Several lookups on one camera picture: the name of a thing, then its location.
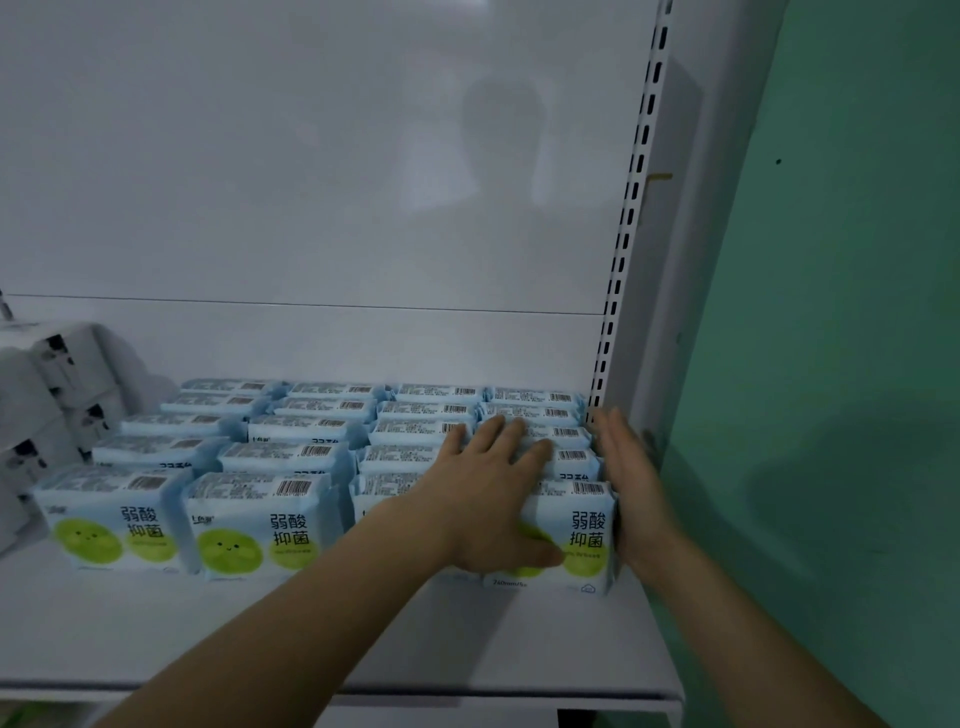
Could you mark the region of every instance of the finger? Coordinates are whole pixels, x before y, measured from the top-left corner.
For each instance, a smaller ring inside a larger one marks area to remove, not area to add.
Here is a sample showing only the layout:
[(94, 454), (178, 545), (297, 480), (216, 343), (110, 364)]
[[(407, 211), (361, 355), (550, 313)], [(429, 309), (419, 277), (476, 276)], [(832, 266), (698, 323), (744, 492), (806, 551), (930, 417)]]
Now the finger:
[(473, 437), (470, 438), (465, 452), (486, 452), (489, 450), (503, 423), (503, 415), (497, 415), (480, 424), (477, 431), (473, 433)]
[(446, 437), (444, 437), (444, 443), (440, 445), (440, 453), (437, 455), (437, 459), (445, 460), (453, 455), (459, 455), (460, 446), (464, 442), (464, 433), (466, 431), (466, 425), (457, 425), (447, 432)]
[(496, 438), (496, 441), (491, 445), (491, 454), (501, 457), (504, 460), (510, 460), (519, 447), (520, 440), (523, 439), (523, 433), (526, 431), (527, 424), (523, 422), (523, 420), (516, 418), (511, 421), (503, 428), (500, 436)]
[(553, 442), (539, 440), (516, 461), (514, 470), (519, 475), (521, 482), (528, 486), (523, 491), (523, 497), (527, 497), (533, 487), (540, 481), (543, 466), (547, 464), (551, 457), (553, 457)]
[(558, 567), (564, 562), (564, 558), (564, 553), (549, 541), (517, 536), (511, 548), (511, 563), (508, 569), (519, 569), (520, 567), (549, 569), (550, 567)]

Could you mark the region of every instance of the barcode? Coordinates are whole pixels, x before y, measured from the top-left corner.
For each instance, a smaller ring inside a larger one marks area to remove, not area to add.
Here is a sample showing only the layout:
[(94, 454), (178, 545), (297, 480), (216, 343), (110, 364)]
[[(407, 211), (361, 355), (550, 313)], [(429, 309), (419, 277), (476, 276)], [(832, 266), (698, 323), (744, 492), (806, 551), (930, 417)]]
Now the barcode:
[(577, 496), (602, 496), (607, 491), (600, 483), (591, 483), (588, 480), (574, 480), (573, 492)]
[(305, 496), (313, 484), (311, 480), (282, 480), (276, 487), (278, 496)]
[(328, 445), (308, 445), (300, 451), (300, 455), (307, 457), (326, 457), (330, 454), (331, 448)]
[(133, 482), (129, 486), (127, 486), (127, 490), (155, 491), (165, 482), (167, 482), (167, 479), (160, 475), (141, 475), (133, 479)]

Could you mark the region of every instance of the white shelf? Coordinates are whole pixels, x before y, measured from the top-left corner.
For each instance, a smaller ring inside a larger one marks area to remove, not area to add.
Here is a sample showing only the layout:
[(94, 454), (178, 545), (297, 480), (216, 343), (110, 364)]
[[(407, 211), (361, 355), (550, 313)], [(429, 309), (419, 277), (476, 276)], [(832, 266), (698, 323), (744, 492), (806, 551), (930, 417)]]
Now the white shelf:
[[(0, 697), (121, 697), (270, 588), (74, 571), (35, 529), (0, 558)], [(682, 695), (643, 590), (624, 574), (606, 597), (428, 584), (341, 701), (668, 710)]]

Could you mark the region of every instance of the smiley face graphic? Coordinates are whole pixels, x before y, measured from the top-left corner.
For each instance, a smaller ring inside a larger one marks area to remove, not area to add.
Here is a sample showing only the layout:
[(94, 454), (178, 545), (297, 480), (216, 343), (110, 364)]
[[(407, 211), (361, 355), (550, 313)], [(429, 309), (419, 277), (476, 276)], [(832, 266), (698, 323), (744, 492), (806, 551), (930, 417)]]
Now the smiley face graphic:
[[(538, 541), (548, 541), (551, 544), (554, 543), (553, 539), (550, 538), (550, 534), (546, 533), (543, 530), (540, 530), (530, 523), (525, 523), (521, 521), (519, 523), (520, 533), (526, 536), (529, 539), (537, 539)], [(511, 569), (507, 571), (511, 576), (515, 576), (518, 579), (531, 579), (534, 576), (537, 576), (543, 569), (539, 567), (520, 567), (519, 569)]]
[(263, 563), (263, 551), (250, 536), (229, 528), (214, 528), (197, 537), (204, 565), (225, 574), (251, 573)]
[(64, 519), (54, 526), (63, 549), (91, 564), (112, 564), (123, 555), (123, 545), (109, 530), (87, 519)]

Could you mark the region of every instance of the green circle graphic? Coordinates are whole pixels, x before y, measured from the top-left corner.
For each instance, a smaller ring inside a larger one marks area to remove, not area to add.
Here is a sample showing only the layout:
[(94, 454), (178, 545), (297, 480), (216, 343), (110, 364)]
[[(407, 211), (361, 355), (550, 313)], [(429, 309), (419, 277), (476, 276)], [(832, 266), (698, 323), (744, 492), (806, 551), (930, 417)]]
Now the green circle graphic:
[(112, 564), (123, 555), (120, 540), (107, 528), (87, 519), (58, 522), (54, 537), (67, 553), (91, 564)]
[(220, 573), (251, 573), (263, 563), (260, 545), (246, 533), (229, 528), (204, 531), (197, 537), (197, 548), (204, 565)]

